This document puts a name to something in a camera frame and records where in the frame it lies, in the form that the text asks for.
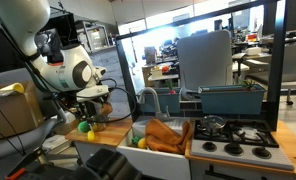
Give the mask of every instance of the cardboard box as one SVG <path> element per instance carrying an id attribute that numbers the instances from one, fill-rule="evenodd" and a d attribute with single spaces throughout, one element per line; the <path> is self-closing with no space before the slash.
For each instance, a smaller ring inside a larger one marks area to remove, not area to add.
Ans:
<path id="1" fill-rule="evenodd" d="M 24 93 L 9 94 L 0 97 L 0 133 L 4 137 L 10 137 L 20 133 L 24 133 L 40 126 L 44 117 L 40 111 L 39 104 L 36 99 L 36 86 L 32 81 L 20 82 L 24 87 Z"/>
<path id="2" fill-rule="evenodd" d="M 67 135 L 72 130 L 78 127 L 79 122 L 79 119 L 75 119 L 72 122 L 66 122 L 66 124 L 58 126 L 58 128 L 55 129 L 55 133 L 58 135 Z"/>

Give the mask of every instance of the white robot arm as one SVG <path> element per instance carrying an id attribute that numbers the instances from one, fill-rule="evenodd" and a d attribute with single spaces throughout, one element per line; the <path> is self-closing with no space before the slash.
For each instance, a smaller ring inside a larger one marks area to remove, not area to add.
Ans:
<path id="1" fill-rule="evenodd" d="M 47 0 L 0 0 L 0 22 L 17 47 L 30 59 L 34 68 L 49 83 L 52 91 L 77 90 L 77 101 L 103 96 L 107 85 L 97 85 L 106 72 L 95 67 L 81 45 L 70 45 L 61 50 L 64 61 L 49 65 L 38 53 L 34 37 L 49 20 L 50 7 Z"/>

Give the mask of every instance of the wooden countertop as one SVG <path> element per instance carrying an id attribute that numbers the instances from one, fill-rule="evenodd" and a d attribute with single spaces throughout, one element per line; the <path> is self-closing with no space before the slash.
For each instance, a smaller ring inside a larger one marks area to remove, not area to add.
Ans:
<path id="1" fill-rule="evenodd" d="M 65 138 L 71 141 L 81 141 L 85 143 L 117 147 L 122 139 L 126 136 L 128 131 L 131 129 L 131 127 L 132 119 L 127 118 L 119 122 L 107 123 L 106 129 L 104 129 L 103 131 L 95 132 L 94 141 L 89 141 L 87 139 L 87 133 L 82 133 L 78 131 L 78 129 L 74 129 L 73 131 L 71 131 L 65 136 Z"/>
<path id="2" fill-rule="evenodd" d="M 288 156 L 290 161 L 295 166 L 294 171 L 280 170 L 280 169 L 267 168 L 267 167 L 261 167 L 261 166 L 255 166 L 255 165 L 248 165 L 243 163 L 230 162 L 225 160 L 216 160 L 211 158 L 193 156 L 190 154 L 190 147 L 191 147 L 190 141 L 186 146 L 185 157 L 191 160 L 207 161 L 210 163 L 224 164 L 224 165 L 230 165 L 230 166 L 240 166 L 244 168 L 257 169 L 260 171 L 296 174 L 296 136 L 295 134 L 286 126 L 284 122 L 278 121 L 277 132 L 273 132 L 272 135 L 274 136 L 276 141 L 279 143 L 279 146 L 284 150 L 285 154 Z"/>

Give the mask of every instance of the toy kitchen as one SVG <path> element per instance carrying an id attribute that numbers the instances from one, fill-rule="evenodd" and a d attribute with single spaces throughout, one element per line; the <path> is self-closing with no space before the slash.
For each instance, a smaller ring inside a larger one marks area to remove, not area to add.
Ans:
<path id="1" fill-rule="evenodd" d="M 282 170 L 294 170 L 265 121 L 205 116 L 194 121 L 191 155 Z"/>

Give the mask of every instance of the teal box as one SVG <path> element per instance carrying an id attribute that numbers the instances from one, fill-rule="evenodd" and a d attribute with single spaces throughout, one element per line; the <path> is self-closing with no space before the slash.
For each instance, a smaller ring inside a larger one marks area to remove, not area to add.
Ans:
<path id="1" fill-rule="evenodd" d="M 159 105 L 161 112 L 166 112 L 166 106 L 168 106 L 169 113 L 180 112 L 180 88 L 174 88 L 176 94 L 169 94 L 168 88 L 156 88 L 154 89 L 158 95 Z M 151 93 L 145 93 L 145 104 L 139 104 L 142 112 L 155 112 L 154 98 Z"/>
<path id="2" fill-rule="evenodd" d="M 255 90 L 245 90 L 243 86 L 199 87 L 202 111 L 205 114 L 260 114 L 266 89 L 259 84 Z"/>

